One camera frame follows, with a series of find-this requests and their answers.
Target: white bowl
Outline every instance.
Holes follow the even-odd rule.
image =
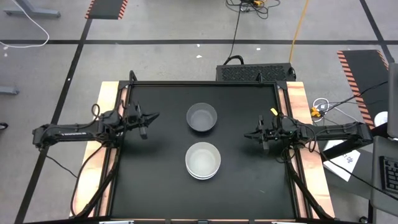
[[[197,179],[213,177],[221,165],[221,155],[214,145],[198,142],[192,145],[185,155],[188,172]]]

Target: white cord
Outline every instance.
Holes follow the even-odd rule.
[[[318,105],[315,105],[315,103],[316,103],[318,100],[326,101],[326,103],[320,103],[320,104],[318,104]],[[327,108],[326,108],[325,111],[328,111],[329,108],[330,108],[330,103],[329,103],[328,99],[326,99],[326,98],[317,98],[317,99],[314,100],[313,103],[312,103],[312,106],[315,107],[316,109],[318,109],[318,106],[320,106],[320,105],[327,105]],[[351,115],[345,113],[345,112],[342,111],[341,109],[339,109],[339,108],[337,108],[337,107],[335,107],[334,109],[340,111],[341,113],[343,113],[343,114],[346,115],[347,117],[349,117],[349,118],[351,118],[351,119],[353,119],[353,120],[355,120],[355,121],[358,121],[358,120],[355,119],[353,116],[351,116]],[[318,120],[315,120],[315,121],[313,121],[313,122],[319,122],[319,121],[321,121],[322,119],[323,119],[323,117],[320,118],[320,119],[318,119]]]
[[[30,16],[25,12],[25,10],[24,10],[17,2],[15,2],[15,0],[12,0],[12,1],[13,1],[13,3],[15,3],[15,5],[17,5],[17,6],[19,7],[19,9],[22,10],[22,12],[24,12],[24,14],[25,14],[34,24],[36,24],[40,29],[42,29],[42,30],[45,32],[45,34],[47,35],[47,40],[46,40],[43,44],[40,44],[40,45],[13,46],[13,45],[5,44],[5,43],[3,43],[3,42],[1,42],[1,41],[0,41],[0,44],[3,44],[3,45],[6,46],[6,47],[19,48],[19,49],[24,49],[24,48],[29,48],[29,47],[42,47],[42,46],[44,46],[44,45],[50,40],[50,35],[49,35],[49,33],[48,33],[47,31],[45,31],[45,29],[43,29],[43,27],[41,27],[40,25],[38,25],[32,18],[30,18]]]

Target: keyboard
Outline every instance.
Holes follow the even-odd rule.
[[[398,194],[398,159],[381,156],[380,171],[382,189]]]

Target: desk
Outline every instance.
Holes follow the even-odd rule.
[[[98,102],[102,111],[112,110],[115,107],[115,101],[118,97],[118,85],[119,82],[103,82],[101,90],[99,92]],[[295,119],[300,120],[303,123],[312,123],[310,113],[308,110],[308,101],[305,94],[304,85],[302,82],[287,82],[287,92],[289,94],[290,105]],[[127,89],[121,91],[120,98],[124,100],[127,95]],[[287,114],[286,102],[284,100],[284,92],[279,90],[279,98],[282,105],[282,112]],[[119,112],[123,112],[122,106],[118,108]],[[83,161],[90,156],[93,151],[100,147],[98,142],[88,142],[85,156]],[[116,149],[110,151],[110,160],[108,164],[108,170],[113,164],[113,157],[116,153]],[[104,165],[104,158],[106,149],[102,148],[92,160],[90,160],[86,167],[83,169],[78,184],[78,188],[74,197],[73,207],[76,213],[81,211],[87,202],[91,199],[99,186],[101,173]],[[331,216],[335,216],[329,190],[323,170],[322,160],[317,153],[310,153],[308,149],[302,149],[300,152],[301,162],[303,164],[303,172],[305,175],[305,181],[307,187],[312,195],[315,197],[317,202],[323,207],[323,209]],[[297,161],[294,161],[295,168],[297,167]],[[303,195],[300,189],[296,186],[297,199],[298,199],[298,210],[300,217],[307,217],[305,203]],[[100,201],[99,215],[106,215],[108,208],[109,199],[109,187],[103,194],[102,200]]]

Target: white paper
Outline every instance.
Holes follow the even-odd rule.
[[[343,140],[328,141],[328,143],[326,144],[325,150],[327,150],[337,144],[340,144],[342,142],[343,142]],[[358,162],[359,155],[361,155],[361,153],[359,153],[357,150],[353,150],[347,154],[344,154],[342,156],[331,159],[331,161],[341,167],[344,167],[346,170],[353,172],[355,165]],[[351,174],[347,173],[346,171],[339,168],[338,166],[335,166],[330,161],[325,161],[323,163],[323,166],[347,182],[349,181],[349,178],[351,177]]]

